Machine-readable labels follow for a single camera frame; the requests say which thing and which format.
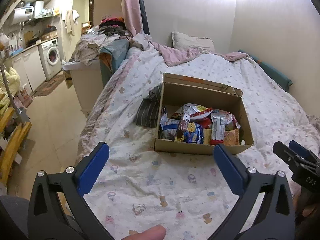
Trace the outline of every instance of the faucet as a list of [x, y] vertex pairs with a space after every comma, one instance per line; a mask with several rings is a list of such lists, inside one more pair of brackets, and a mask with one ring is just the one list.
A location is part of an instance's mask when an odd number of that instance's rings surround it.
[[22, 41], [21, 37], [19, 37], [19, 38], [17, 39], [17, 50], [19, 49], [19, 45], [18, 45], [19, 39]]

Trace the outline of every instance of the bed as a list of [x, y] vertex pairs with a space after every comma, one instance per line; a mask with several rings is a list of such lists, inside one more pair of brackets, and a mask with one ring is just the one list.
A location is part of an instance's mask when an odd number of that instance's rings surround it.
[[[155, 129], [135, 124], [142, 99], [161, 83], [163, 73], [243, 91], [255, 145], [237, 156], [247, 167], [261, 173], [285, 171], [294, 187], [288, 166], [272, 152], [273, 144], [295, 140], [319, 152], [319, 132], [302, 107], [250, 57], [229, 62], [219, 55], [201, 54], [168, 67], [151, 43], [145, 51], [131, 48], [95, 103], [78, 147], [78, 161], [100, 141], [110, 147], [107, 164], [84, 198], [115, 239], [158, 224], [167, 230], [165, 239], [207, 239], [237, 200], [212, 156], [155, 152]], [[252, 224], [258, 208], [255, 205], [243, 229]]]

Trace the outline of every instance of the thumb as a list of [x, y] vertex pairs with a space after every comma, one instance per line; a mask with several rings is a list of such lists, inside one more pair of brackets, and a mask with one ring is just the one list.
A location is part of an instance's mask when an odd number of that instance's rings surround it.
[[155, 226], [148, 230], [138, 233], [132, 236], [127, 236], [122, 240], [163, 240], [166, 234], [166, 230], [163, 226]]

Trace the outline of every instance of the rug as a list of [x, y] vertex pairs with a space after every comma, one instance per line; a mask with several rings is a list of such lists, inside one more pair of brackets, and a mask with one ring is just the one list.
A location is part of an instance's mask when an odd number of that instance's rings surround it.
[[64, 75], [58, 74], [49, 81], [45, 81], [40, 87], [37, 88], [36, 92], [33, 94], [35, 97], [47, 96], [52, 93], [55, 88], [64, 81]]

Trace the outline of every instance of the washing machine door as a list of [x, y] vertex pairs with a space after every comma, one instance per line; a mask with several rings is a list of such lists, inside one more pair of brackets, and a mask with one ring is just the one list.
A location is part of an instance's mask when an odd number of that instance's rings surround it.
[[47, 61], [51, 66], [60, 62], [60, 55], [57, 47], [51, 47], [47, 52]]

